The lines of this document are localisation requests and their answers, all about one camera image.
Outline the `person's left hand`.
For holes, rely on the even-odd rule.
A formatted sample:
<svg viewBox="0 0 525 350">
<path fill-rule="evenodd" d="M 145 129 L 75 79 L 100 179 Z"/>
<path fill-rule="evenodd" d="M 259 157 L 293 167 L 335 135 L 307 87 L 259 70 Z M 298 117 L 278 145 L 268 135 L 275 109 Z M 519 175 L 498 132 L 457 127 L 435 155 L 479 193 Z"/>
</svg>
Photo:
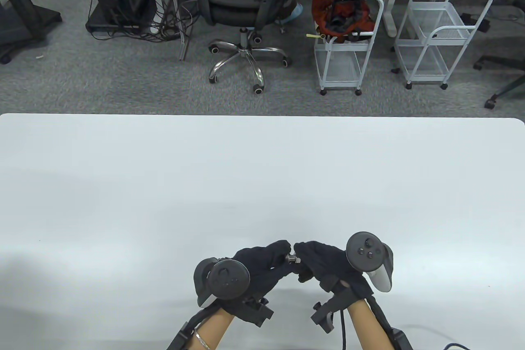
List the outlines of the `person's left hand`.
<svg viewBox="0 0 525 350">
<path fill-rule="evenodd" d="M 251 282 L 240 297 L 218 301 L 221 308 L 231 316 L 246 321 L 247 318 L 242 317 L 244 302 L 266 301 L 267 293 L 292 272 L 292 266 L 286 260 L 290 252 L 291 244 L 287 240 L 277 240 L 264 247 L 246 247 L 236 252 L 232 259 L 247 268 Z"/>
</svg>

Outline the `person's right hand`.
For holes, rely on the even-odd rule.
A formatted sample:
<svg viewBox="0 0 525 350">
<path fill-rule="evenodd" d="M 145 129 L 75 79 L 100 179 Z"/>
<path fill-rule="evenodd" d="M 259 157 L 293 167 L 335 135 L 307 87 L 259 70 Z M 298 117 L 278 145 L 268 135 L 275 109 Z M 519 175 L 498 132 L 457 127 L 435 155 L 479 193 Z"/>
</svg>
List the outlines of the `person's right hand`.
<svg viewBox="0 0 525 350">
<path fill-rule="evenodd" d="M 301 261 L 293 269 L 300 283 L 315 278 L 324 291 L 334 294 L 350 288 L 357 300 L 373 295 L 362 272 L 348 262 L 345 251 L 332 245 L 308 241 L 295 243 L 294 252 Z"/>
</svg>

